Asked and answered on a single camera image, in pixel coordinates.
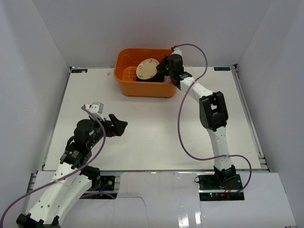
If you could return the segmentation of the yellow floral plate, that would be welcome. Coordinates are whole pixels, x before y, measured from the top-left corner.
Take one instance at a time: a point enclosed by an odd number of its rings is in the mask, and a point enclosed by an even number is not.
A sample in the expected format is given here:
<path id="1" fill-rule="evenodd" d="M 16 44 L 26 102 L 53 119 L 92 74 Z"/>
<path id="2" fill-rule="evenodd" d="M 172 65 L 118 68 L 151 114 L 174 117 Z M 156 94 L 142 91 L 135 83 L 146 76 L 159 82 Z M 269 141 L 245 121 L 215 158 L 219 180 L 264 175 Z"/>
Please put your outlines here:
<path id="1" fill-rule="evenodd" d="M 156 67 L 159 65 L 159 61 L 154 58 L 148 58 L 142 61 L 136 68 L 136 76 L 139 80 L 148 81 L 151 80 L 156 74 Z"/>

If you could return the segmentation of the black plate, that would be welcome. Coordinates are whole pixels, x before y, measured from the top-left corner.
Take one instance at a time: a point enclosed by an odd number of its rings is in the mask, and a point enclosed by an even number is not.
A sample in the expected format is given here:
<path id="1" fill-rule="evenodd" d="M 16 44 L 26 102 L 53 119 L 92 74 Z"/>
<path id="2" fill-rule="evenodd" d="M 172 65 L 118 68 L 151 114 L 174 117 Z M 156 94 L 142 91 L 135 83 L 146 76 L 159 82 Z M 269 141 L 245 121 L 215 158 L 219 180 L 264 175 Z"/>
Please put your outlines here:
<path id="1" fill-rule="evenodd" d="M 156 82 L 162 83 L 165 76 L 156 72 L 155 74 L 140 74 L 136 76 L 136 80 L 140 82 Z"/>

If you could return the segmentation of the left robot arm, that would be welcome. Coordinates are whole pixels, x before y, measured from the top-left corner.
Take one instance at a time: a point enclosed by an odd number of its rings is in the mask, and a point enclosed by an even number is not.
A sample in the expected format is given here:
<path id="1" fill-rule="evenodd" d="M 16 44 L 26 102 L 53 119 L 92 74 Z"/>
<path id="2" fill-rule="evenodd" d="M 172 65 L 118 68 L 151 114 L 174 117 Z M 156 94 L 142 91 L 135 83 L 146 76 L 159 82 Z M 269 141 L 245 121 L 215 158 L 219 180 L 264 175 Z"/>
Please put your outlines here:
<path id="1" fill-rule="evenodd" d="M 90 116 L 77 123 L 51 184 L 27 214 L 18 216 L 18 227 L 59 228 L 80 197 L 99 187 L 100 170 L 88 165 L 92 148 L 105 137 L 122 136 L 128 125 L 114 114 L 109 118 Z"/>

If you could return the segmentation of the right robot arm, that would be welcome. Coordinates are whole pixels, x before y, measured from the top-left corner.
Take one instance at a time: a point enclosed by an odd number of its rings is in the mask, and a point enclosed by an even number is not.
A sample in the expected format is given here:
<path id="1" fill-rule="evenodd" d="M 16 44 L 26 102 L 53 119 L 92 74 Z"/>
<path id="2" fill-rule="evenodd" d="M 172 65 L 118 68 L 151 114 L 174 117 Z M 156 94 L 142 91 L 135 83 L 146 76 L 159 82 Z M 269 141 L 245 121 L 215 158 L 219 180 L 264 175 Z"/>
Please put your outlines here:
<path id="1" fill-rule="evenodd" d="M 226 189 L 236 176 L 236 169 L 229 157 L 226 138 L 228 111 L 222 92 L 212 92 L 197 83 L 183 67 L 182 56 L 165 56 L 156 67 L 157 72 L 169 76 L 174 86 L 190 95 L 199 104 L 199 120 L 207 130 L 214 154 L 214 182 L 219 189 Z"/>

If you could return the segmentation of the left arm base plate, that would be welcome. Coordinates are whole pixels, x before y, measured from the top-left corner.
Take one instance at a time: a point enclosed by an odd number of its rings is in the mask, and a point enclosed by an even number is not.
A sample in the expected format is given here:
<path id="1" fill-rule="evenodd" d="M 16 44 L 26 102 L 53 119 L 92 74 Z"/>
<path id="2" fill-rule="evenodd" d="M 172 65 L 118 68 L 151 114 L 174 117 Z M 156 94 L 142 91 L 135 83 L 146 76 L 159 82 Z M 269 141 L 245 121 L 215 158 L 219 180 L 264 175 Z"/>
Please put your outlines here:
<path id="1" fill-rule="evenodd" d="M 90 190 L 113 191 L 115 187 L 115 176 L 99 176 L 92 180 Z"/>

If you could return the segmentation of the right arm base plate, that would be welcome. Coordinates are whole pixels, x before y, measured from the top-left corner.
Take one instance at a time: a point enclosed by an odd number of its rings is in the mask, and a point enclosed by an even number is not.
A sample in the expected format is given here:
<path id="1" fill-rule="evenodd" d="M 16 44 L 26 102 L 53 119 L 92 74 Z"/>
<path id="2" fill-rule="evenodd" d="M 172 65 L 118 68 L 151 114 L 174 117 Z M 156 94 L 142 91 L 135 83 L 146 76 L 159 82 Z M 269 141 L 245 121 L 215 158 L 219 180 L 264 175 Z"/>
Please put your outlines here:
<path id="1" fill-rule="evenodd" d="M 240 175 L 221 182 L 213 175 L 198 175 L 194 182 L 199 185 L 200 190 L 240 190 L 243 185 Z"/>

